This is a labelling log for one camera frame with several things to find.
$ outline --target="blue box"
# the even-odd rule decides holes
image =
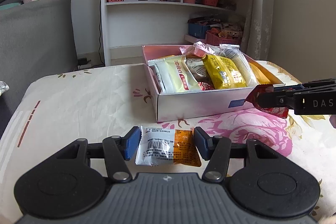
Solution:
[[[206,31],[210,30],[210,26],[202,26],[194,23],[188,23],[188,34],[192,37],[205,39]]]

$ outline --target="metal screw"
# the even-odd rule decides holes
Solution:
[[[127,180],[129,178],[129,174],[126,173],[126,172],[115,172],[113,174],[113,178],[115,180],[123,181],[123,180]]]
[[[222,174],[217,171],[209,171],[205,173],[205,177],[209,180],[219,180],[222,177]]]

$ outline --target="gray curtain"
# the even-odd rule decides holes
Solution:
[[[273,0],[249,0],[241,50],[255,60],[266,60],[271,38]]]

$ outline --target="sofa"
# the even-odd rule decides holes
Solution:
[[[18,0],[0,0],[1,6]],[[39,0],[0,9],[0,137],[28,86],[47,75],[70,72],[78,60],[71,0]]]

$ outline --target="red dashed line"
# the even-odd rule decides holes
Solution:
[[[37,102],[36,106],[34,107],[33,111],[31,112],[31,115],[30,115],[30,117],[29,117],[29,120],[28,120],[27,123],[26,123],[25,129],[23,129],[23,132],[22,132],[22,134],[21,134],[21,137],[20,137],[20,140],[19,140],[19,143],[18,143],[17,147],[20,147],[21,142],[22,142],[22,139],[23,139],[23,136],[25,135],[26,130],[27,130],[27,127],[28,127],[28,125],[29,125],[29,122],[30,122],[30,120],[32,119],[33,114],[34,114],[34,112],[35,112],[35,110],[36,110],[36,108],[38,107],[38,105],[39,105],[40,102],[41,102],[41,101],[38,101],[38,102]]]

